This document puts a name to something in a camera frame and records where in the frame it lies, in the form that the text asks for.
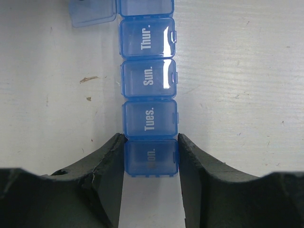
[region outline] blue plastic compartment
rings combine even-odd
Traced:
[[[120,54],[125,59],[171,58],[175,43],[172,18],[125,19],[120,24]]]
[[[174,0],[118,0],[119,13],[123,17],[170,16],[174,12]]]
[[[69,13],[76,28],[113,21],[116,18],[116,1],[70,0]]]
[[[176,96],[176,63],[172,59],[125,61],[122,95],[128,99],[170,99]]]
[[[127,101],[122,112],[123,131],[128,139],[171,139],[178,133],[174,100]]]
[[[136,140],[124,145],[124,167],[132,177],[172,177],[178,173],[178,165],[176,140]]]

